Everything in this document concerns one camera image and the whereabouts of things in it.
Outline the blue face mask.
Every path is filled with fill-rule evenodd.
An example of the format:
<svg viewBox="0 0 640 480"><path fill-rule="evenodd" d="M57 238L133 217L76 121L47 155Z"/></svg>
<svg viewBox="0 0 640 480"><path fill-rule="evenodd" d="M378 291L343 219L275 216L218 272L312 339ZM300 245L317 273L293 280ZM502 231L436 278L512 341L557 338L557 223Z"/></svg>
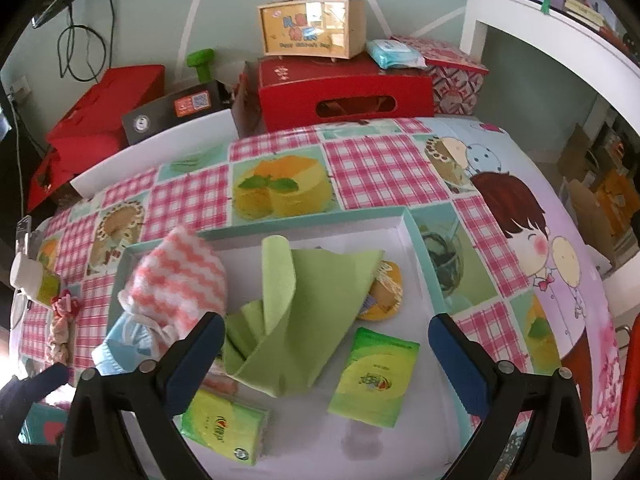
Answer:
<svg viewBox="0 0 640 480"><path fill-rule="evenodd" d="M94 367L102 376L133 372L142 362L160 358L163 333L157 322L124 312L103 341L91 351Z"/></svg>

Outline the pink patterned cloth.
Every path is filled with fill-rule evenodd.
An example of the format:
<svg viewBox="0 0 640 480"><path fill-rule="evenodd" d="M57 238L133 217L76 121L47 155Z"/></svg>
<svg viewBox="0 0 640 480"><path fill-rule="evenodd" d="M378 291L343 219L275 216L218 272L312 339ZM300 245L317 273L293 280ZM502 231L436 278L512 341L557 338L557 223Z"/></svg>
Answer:
<svg viewBox="0 0 640 480"><path fill-rule="evenodd" d="M47 362L50 364L70 364L70 336L74 319L54 312L47 339Z"/></svg>

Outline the green tissue pack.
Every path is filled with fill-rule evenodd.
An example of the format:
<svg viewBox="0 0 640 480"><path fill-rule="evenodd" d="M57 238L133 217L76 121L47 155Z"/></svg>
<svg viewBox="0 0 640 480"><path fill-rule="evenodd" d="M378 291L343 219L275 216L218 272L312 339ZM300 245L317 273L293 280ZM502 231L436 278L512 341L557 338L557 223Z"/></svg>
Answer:
<svg viewBox="0 0 640 480"><path fill-rule="evenodd" d="M183 437L235 462L254 466L262 455L269 411L198 390L180 416Z"/></svg>
<svg viewBox="0 0 640 480"><path fill-rule="evenodd" d="M359 327L328 412L394 428L419 350L417 342Z"/></svg>

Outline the pink white zigzag towel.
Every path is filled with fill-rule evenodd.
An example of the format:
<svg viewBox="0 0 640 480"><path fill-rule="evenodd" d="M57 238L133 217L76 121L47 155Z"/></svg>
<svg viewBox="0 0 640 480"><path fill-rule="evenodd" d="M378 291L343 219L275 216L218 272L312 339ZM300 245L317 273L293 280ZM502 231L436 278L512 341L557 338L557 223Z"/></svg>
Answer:
<svg viewBox="0 0 640 480"><path fill-rule="evenodd" d="M151 331L154 348L165 351L186 338L205 313L227 314L226 270L212 246L176 226L141 259L118 301Z"/></svg>

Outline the light green cloth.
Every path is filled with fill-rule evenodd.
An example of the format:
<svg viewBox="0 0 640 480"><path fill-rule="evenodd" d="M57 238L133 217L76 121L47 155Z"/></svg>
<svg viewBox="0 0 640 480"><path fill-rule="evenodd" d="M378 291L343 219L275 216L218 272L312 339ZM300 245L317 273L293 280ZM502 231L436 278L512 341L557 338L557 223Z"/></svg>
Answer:
<svg viewBox="0 0 640 480"><path fill-rule="evenodd" d="M273 398L307 392L356 321L383 256L264 238L262 298L226 317L224 371Z"/></svg>

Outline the round yellow snack packet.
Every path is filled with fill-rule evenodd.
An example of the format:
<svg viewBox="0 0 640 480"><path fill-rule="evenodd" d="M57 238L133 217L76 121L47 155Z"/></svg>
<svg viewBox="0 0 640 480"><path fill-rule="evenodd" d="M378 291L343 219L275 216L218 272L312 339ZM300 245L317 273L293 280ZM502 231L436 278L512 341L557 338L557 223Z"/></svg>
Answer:
<svg viewBox="0 0 640 480"><path fill-rule="evenodd" d="M382 260L362 304L358 320L380 322L395 316L402 303L401 270L397 263Z"/></svg>

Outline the red pink hair scrunchie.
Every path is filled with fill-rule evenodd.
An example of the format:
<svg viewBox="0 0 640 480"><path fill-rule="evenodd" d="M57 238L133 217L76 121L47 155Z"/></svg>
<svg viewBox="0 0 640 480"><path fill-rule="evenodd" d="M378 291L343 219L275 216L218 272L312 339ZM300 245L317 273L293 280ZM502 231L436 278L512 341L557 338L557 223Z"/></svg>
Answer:
<svg viewBox="0 0 640 480"><path fill-rule="evenodd" d="M81 308L79 300L69 289L63 289L58 296L55 296L51 306L59 318L76 318Z"/></svg>

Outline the teal plastic toy case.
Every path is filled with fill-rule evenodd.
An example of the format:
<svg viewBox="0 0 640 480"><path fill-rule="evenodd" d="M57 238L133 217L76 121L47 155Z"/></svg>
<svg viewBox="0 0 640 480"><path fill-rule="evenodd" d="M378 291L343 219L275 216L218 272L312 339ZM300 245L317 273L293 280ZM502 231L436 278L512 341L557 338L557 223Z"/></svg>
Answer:
<svg viewBox="0 0 640 480"><path fill-rule="evenodd" d="M35 403L29 410L18 434L25 444L55 445L64 431L67 412L49 404Z"/></svg>

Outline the white bottle green label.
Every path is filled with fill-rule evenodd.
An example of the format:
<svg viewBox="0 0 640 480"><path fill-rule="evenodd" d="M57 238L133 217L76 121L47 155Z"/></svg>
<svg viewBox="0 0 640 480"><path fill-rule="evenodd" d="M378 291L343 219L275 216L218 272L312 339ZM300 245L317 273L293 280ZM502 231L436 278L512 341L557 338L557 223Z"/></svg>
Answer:
<svg viewBox="0 0 640 480"><path fill-rule="evenodd" d="M62 286L58 274L22 252L14 257L10 271L10 284L24 292L29 300L47 308L52 307L53 300L58 296Z"/></svg>

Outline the red chair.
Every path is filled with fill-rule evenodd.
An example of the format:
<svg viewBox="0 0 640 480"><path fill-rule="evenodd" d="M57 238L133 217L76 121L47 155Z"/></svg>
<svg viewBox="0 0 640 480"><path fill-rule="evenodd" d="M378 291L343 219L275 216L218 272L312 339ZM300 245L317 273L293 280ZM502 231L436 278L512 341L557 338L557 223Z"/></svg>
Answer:
<svg viewBox="0 0 640 480"><path fill-rule="evenodd" d="M617 448L629 453L639 442L639 393L640 393L640 320L636 316L632 324L627 346L620 417L618 418Z"/></svg>

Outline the teal shallow cardboard tray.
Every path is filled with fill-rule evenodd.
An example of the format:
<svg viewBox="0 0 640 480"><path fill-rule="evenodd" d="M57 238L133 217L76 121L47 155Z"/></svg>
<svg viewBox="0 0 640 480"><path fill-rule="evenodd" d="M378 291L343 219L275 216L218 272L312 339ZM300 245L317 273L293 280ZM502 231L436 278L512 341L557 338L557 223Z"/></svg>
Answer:
<svg viewBox="0 0 640 480"><path fill-rule="evenodd" d="M265 333L239 369L240 402L266 408L256 460L193 452L215 479L437 479L469 435L427 340L439 287L405 207L207 230L227 273L228 312L261 310ZM402 298L370 330L417 344L413 365L349 370L358 313L376 264L399 266Z"/></svg>

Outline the black box with qr code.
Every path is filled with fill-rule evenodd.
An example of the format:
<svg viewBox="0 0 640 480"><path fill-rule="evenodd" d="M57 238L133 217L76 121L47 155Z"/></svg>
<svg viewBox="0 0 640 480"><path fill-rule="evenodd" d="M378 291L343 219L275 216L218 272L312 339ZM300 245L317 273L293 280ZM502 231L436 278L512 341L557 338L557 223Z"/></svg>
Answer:
<svg viewBox="0 0 640 480"><path fill-rule="evenodd" d="M122 128L128 144L134 145L165 130L223 109L218 81L212 80L166 94L135 108L122 116Z"/></svg>

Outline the green dumbbell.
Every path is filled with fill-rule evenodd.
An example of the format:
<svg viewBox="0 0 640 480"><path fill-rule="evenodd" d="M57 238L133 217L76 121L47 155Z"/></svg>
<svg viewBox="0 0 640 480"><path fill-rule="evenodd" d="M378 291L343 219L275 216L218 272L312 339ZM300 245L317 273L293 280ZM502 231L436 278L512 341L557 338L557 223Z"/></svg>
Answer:
<svg viewBox="0 0 640 480"><path fill-rule="evenodd" d="M212 65L215 59L215 50L211 48L197 50L186 56L186 66L194 68L198 75L198 81L205 84L212 80Z"/></svg>

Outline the blue wet wipes pack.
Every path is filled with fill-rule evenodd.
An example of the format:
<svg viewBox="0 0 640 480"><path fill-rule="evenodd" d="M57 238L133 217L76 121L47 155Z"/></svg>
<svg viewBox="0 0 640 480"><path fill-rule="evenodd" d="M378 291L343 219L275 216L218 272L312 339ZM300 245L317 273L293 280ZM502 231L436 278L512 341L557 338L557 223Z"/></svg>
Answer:
<svg viewBox="0 0 640 480"><path fill-rule="evenodd" d="M367 52L382 70L394 70L395 68L426 69L424 56L416 49L397 40L368 40Z"/></svg>

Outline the wooden window gift box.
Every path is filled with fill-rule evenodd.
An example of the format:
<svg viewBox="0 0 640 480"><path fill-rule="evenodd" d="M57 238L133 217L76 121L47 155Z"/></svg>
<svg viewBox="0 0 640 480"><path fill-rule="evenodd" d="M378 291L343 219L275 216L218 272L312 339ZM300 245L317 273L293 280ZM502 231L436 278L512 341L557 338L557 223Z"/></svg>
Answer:
<svg viewBox="0 0 640 480"><path fill-rule="evenodd" d="M349 60L366 50L364 0L282 0L258 6L265 56Z"/></svg>

